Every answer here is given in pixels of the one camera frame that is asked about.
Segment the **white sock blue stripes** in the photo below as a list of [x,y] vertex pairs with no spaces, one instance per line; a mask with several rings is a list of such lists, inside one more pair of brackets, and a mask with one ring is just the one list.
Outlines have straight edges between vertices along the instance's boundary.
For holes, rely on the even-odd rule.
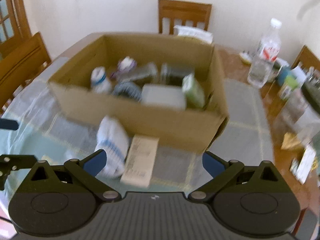
[[116,118],[105,116],[97,132],[95,150],[104,150],[107,161],[102,173],[109,178],[120,177],[125,170],[125,160],[129,150],[130,139]]

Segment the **green tissue pack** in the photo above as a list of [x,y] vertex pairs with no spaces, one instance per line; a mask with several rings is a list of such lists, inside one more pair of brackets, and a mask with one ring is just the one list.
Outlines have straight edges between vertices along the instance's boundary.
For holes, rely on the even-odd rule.
[[204,90],[195,79],[194,74],[189,74],[183,78],[182,92],[186,97],[189,106],[203,108],[205,104]]

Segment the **white sock blue band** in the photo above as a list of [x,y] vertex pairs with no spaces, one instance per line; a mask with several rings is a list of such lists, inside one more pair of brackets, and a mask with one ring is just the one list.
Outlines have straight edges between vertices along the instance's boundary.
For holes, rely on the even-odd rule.
[[112,83],[106,75],[105,67],[94,68],[91,74],[91,91],[98,94],[110,94]]

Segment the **blue grey knitted sock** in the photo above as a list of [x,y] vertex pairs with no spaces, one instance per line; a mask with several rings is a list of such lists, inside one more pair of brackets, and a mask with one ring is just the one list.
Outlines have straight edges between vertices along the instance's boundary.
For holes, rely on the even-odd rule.
[[139,102],[142,98],[142,90],[133,82],[120,82],[115,85],[112,95]]

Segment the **white green labelled box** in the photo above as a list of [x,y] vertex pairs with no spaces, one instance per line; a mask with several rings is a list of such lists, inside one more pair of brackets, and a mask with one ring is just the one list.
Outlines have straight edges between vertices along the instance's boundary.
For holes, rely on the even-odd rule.
[[142,88],[141,103],[148,106],[174,108],[184,111],[187,107],[181,87],[146,84]]

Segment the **jar with dark contents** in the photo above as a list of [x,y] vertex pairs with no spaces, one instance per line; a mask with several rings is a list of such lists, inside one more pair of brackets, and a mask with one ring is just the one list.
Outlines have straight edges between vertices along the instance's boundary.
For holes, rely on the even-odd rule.
[[162,85],[181,87],[183,79],[186,76],[194,73],[195,73],[194,68],[171,66],[167,63],[164,63],[161,66],[159,83]]

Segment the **purple crochet octopus toy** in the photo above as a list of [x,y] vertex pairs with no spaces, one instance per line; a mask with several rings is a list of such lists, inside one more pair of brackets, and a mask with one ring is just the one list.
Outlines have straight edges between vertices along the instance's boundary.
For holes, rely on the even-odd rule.
[[111,74],[110,78],[112,80],[115,80],[121,75],[130,72],[131,70],[136,68],[136,66],[137,66],[136,60],[127,56],[118,62],[117,70]]

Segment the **teal checked table cloth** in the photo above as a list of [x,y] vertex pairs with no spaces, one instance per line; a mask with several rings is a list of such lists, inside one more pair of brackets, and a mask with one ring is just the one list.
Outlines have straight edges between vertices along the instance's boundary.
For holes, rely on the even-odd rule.
[[[55,60],[22,90],[4,116],[16,120],[16,131],[1,131],[1,154],[34,155],[52,165],[71,158],[82,159],[94,152],[97,128],[67,120],[52,96],[48,79],[67,59]],[[263,102],[257,89],[225,79],[230,120],[210,150],[220,158],[246,165],[273,160],[273,145]],[[210,180],[202,157],[191,152],[159,146],[149,191],[189,193]]]

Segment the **wooden chair left side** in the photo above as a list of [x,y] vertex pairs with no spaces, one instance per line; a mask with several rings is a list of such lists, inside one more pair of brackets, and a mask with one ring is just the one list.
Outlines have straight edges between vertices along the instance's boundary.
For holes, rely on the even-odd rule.
[[1,113],[8,101],[15,98],[18,87],[26,87],[27,81],[33,81],[50,64],[49,56],[40,32],[16,48],[1,61]]

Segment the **wooden chair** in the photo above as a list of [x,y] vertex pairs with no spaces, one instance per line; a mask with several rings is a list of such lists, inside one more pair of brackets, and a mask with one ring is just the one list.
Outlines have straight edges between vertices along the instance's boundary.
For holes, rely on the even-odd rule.
[[15,98],[18,87],[26,87],[27,81],[33,81],[50,64],[49,56],[40,32],[16,48],[1,61],[1,113],[8,101]]
[[163,19],[169,20],[169,34],[174,33],[175,20],[181,20],[183,26],[187,21],[197,27],[204,24],[204,31],[208,30],[212,5],[178,0],[158,0],[158,33],[163,34]]

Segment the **brown cardboard box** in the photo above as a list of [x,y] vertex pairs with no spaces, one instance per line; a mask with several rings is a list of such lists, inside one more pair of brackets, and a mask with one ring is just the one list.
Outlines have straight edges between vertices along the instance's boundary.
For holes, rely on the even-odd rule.
[[[61,110],[68,118],[99,125],[106,116],[119,120],[130,135],[156,137],[162,145],[202,153],[221,135],[229,120],[223,71],[214,46],[171,35],[95,33],[75,44],[78,53],[49,79]],[[125,57],[139,66],[192,69],[204,91],[204,106],[196,107],[181,87],[142,78],[136,101],[90,91],[92,71],[113,72]]]

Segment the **large jar black lid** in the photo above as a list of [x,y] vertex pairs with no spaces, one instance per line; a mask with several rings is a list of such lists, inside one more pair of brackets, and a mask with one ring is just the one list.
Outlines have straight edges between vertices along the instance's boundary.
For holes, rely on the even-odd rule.
[[319,88],[309,81],[295,89],[274,120],[272,132],[278,142],[286,133],[309,142],[319,133]]

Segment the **green lid small jar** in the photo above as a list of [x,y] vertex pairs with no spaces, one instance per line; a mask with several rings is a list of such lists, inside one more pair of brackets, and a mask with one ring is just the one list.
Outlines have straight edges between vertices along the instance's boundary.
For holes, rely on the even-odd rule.
[[298,87],[298,82],[294,76],[288,75],[278,93],[281,100],[287,100],[291,93]]

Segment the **clear plastic water bottle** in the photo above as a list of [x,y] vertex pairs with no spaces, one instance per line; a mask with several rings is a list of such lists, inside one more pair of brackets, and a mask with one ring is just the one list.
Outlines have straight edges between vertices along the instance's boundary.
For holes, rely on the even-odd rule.
[[261,89],[267,83],[271,70],[278,57],[281,48],[279,31],[282,22],[276,18],[270,20],[268,31],[259,41],[258,48],[253,56],[247,81],[257,89]]

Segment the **wooden chair right corner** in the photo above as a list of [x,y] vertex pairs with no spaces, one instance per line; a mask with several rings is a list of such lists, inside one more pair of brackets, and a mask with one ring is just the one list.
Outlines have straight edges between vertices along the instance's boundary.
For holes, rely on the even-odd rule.
[[294,70],[296,67],[300,67],[304,74],[308,73],[310,67],[319,72],[319,58],[308,48],[308,46],[304,45],[295,59],[291,70]]

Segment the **gold tissue box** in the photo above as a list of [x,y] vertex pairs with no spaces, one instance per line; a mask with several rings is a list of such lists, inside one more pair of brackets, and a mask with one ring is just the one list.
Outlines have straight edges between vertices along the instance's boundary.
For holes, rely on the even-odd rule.
[[213,34],[197,27],[175,25],[174,35],[179,37],[195,38],[207,44],[213,43]]

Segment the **wooden chair far side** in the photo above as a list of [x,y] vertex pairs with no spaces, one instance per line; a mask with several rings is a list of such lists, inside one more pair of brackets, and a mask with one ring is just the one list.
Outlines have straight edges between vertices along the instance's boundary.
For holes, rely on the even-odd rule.
[[197,27],[204,24],[204,31],[208,30],[212,5],[178,0],[158,0],[158,33],[163,34],[163,19],[169,20],[169,34],[174,33],[175,20],[181,20],[183,26],[187,21]]

